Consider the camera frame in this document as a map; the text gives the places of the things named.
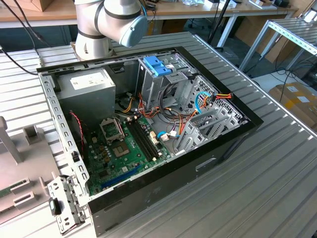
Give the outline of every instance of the open computer tower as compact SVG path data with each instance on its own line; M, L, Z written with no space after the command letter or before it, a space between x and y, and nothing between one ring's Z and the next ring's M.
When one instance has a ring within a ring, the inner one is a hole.
M71 174L49 184L66 234L96 236L226 160L262 120L184 48L41 68Z

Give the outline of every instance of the green circuit board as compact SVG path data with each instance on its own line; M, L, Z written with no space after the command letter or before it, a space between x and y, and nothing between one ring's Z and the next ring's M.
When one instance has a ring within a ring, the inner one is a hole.
M0 190L0 198L7 196L8 194L11 193L10 187L7 187L5 189Z
M139 118L138 123L147 131L152 131L145 118ZM160 156L156 160L147 159L128 129L127 122L124 121L120 124L125 135L121 141L115 140L107 144L101 129L92 132L91 136L87 138L88 155L84 161L90 175L88 180L90 195L95 195L105 189L105 183L113 186L170 158L167 149L159 144L153 146L160 152ZM150 135L145 134L144 136L151 139ZM93 143L92 137L97 138L96 143Z

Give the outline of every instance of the metal workbench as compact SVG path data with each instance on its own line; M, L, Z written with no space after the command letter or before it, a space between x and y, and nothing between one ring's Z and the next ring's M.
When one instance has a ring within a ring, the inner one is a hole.
M270 47L273 46L279 34L301 47L301 50L288 64L286 69L290 69L290 67L296 62L296 60L304 51L308 51L313 55L317 54L317 25L307 23L301 18L268 20L266 21L261 32L254 40L253 45L250 47L250 50L242 61L239 67L241 71L243 71L249 63L268 29L274 30L275 34L267 44L266 48L263 50L261 54L262 57L267 53L267 51L270 50Z
M105 233L104 238L310 238L317 229L316 135L244 74L190 33L145 37L122 55L144 49L184 46L264 121L223 164ZM69 47L40 51L45 65L76 61ZM12 53L34 69L33 51ZM62 147L36 76L0 55L0 115L8 131L37 124L46 132L56 163L69 173ZM0 237L59 237L48 203L2 225ZM89 220L70 238L94 237Z

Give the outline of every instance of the wooden table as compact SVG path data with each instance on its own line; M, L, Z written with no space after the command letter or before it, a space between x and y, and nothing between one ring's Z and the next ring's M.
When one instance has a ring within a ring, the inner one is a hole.
M21 13L17 8L12 8L19 17ZM253 6L248 0L243 0L242 4L238 4L236 8L227 9L224 16L230 17L226 28L218 43L218 47L224 45L233 24L238 16L250 15L282 15L286 14L285 18L290 18L298 9L291 7L288 9L260 9ZM24 10L28 20L32 26L56 26L56 25L74 25L77 24L75 5L72 0L55 0L45 12L37 12L31 10ZM203 4L198 6L186 6L182 2L170 3L161 2L157 4L156 20L167 19L188 19L188 18L205 18L214 17L215 8L212 10ZM148 11L148 20L153 19L153 13ZM0 28L21 27L20 23L7 10L0 9Z

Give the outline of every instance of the ram slot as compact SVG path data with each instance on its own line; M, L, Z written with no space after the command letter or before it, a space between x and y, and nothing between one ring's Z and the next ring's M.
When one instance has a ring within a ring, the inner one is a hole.
M156 148L143 132L141 125L137 121L129 122L126 125L146 159L150 162L154 157L158 158L159 155Z

